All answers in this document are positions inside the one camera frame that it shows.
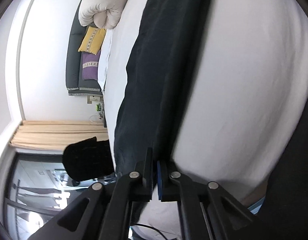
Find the purple cushion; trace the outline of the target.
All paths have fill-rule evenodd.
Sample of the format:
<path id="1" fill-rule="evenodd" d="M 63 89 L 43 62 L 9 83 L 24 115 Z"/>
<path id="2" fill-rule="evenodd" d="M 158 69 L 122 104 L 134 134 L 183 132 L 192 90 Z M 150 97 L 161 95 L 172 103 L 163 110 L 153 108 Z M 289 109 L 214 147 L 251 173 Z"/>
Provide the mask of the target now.
<path id="1" fill-rule="evenodd" d="M 101 50 L 96 54 L 82 52 L 82 78 L 84 80 L 98 79 L 98 65 Z"/>

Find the beige curtain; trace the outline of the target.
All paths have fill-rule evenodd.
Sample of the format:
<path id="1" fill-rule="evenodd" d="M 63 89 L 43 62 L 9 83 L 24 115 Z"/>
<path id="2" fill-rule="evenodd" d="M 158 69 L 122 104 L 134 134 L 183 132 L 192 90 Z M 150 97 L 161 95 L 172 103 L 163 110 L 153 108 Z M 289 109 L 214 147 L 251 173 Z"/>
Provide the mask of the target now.
<path id="1" fill-rule="evenodd" d="M 9 143 L 15 148 L 62 151 L 69 144 L 93 137 L 96 137 L 98 141 L 108 139 L 107 129 L 102 123 L 90 121 L 23 121 Z"/>

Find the dark grey headboard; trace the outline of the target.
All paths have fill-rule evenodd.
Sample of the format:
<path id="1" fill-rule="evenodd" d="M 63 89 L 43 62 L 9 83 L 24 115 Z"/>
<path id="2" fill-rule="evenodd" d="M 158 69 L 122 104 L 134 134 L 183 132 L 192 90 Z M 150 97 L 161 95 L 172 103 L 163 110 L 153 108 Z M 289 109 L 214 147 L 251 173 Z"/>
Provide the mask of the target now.
<path id="1" fill-rule="evenodd" d="M 82 57 L 78 51 L 87 32 L 78 20 L 80 3 L 74 16 L 66 58 L 65 84 L 70 96 L 102 96 L 97 80 L 84 80 L 82 78 Z"/>

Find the black hanging garment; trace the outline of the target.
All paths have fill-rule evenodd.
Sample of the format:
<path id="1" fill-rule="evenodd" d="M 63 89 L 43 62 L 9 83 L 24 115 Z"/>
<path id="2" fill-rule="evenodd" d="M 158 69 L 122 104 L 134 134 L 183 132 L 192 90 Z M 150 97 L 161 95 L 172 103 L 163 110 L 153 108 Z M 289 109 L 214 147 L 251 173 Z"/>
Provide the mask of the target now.
<path id="1" fill-rule="evenodd" d="M 68 145 L 62 156 L 67 174 L 77 182 L 109 176 L 114 173 L 110 142 L 96 137 Z"/>

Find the white bed mattress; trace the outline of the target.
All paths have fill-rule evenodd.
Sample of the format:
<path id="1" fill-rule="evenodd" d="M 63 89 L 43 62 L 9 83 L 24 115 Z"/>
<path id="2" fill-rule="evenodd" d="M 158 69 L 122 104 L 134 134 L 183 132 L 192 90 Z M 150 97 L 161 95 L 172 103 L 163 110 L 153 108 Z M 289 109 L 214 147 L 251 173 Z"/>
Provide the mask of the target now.
<path id="1" fill-rule="evenodd" d="M 105 112 L 116 174 L 114 133 L 146 3 L 127 0 L 112 38 Z M 211 0 L 170 158 L 244 204 L 264 198 L 259 216 L 277 239 L 308 239 L 308 0 Z"/>

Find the rolled beige duvet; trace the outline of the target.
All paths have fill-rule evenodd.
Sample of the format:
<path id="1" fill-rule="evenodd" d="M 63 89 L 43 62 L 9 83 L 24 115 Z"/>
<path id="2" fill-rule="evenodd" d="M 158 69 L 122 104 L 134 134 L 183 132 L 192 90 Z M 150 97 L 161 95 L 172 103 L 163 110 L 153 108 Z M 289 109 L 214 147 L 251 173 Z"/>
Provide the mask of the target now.
<path id="1" fill-rule="evenodd" d="M 127 0 L 81 0 L 78 20 L 81 26 L 95 24 L 101 29 L 113 29 L 120 21 Z"/>

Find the white pillow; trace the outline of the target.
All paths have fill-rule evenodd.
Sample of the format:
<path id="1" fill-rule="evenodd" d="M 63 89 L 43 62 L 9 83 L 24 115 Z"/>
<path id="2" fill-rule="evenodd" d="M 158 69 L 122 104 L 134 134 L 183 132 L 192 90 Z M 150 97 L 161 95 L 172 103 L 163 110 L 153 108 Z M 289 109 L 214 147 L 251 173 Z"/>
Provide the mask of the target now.
<path id="1" fill-rule="evenodd" d="M 113 37 L 113 29 L 108 29 L 105 34 L 104 41 L 100 50 L 100 58 L 98 63 L 98 84 L 100 85 L 102 93 L 105 91 L 108 61 L 111 53 L 111 44 Z"/>

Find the black denim pants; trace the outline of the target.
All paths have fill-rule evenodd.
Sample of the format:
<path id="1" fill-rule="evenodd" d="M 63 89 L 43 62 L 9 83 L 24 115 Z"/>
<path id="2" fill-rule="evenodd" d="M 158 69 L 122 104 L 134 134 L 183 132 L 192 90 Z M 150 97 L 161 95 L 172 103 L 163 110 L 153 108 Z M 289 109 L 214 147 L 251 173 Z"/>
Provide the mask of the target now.
<path id="1" fill-rule="evenodd" d="M 170 159 L 198 60 L 211 0 L 147 0 L 127 63 L 114 133 L 117 174 L 133 171 L 148 148 Z"/>

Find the yellow cushion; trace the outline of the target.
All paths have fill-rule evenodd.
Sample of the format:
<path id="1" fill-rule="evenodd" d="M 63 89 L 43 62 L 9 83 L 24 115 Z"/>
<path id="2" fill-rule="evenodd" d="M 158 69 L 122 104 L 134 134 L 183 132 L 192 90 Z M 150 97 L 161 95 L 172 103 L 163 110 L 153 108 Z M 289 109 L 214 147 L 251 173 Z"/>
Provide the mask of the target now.
<path id="1" fill-rule="evenodd" d="M 78 52 L 86 52 L 97 55 L 106 35 L 106 30 L 89 26 L 78 49 Z"/>

